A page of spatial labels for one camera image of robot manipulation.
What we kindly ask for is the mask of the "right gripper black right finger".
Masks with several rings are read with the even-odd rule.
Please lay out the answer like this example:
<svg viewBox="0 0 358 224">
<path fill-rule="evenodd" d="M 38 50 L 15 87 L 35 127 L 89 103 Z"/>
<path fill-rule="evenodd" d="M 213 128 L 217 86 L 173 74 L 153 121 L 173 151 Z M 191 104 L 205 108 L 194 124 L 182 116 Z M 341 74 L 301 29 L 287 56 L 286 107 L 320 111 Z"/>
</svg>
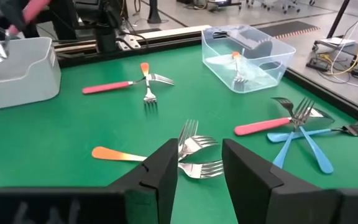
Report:
<svg viewBox="0 0 358 224">
<path fill-rule="evenodd" d="M 222 146 L 224 176 L 239 223 L 332 223 L 341 194 L 324 190 L 232 139 Z"/>
</svg>

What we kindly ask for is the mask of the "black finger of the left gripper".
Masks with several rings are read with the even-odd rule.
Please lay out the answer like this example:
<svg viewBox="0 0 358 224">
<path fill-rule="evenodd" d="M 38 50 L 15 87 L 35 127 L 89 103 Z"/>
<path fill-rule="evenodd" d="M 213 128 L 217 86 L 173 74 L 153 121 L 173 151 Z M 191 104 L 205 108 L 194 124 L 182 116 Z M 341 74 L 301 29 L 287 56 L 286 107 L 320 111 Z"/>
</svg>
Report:
<svg viewBox="0 0 358 224">
<path fill-rule="evenodd" d="M 20 0 L 0 0 L 0 11 L 18 30 L 26 28 Z"/>
</svg>

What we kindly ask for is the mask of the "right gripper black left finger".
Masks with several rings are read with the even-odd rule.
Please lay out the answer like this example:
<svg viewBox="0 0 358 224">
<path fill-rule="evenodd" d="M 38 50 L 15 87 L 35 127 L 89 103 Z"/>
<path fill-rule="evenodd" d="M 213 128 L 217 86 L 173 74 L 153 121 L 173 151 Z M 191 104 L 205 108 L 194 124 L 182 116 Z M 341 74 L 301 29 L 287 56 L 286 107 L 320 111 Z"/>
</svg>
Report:
<svg viewBox="0 0 358 224">
<path fill-rule="evenodd" d="M 122 205 L 112 208 L 113 223 L 170 224 L 178 180 L 178 139 L 161 145 L 135 168 L 108 185 Z"/>
</svg>

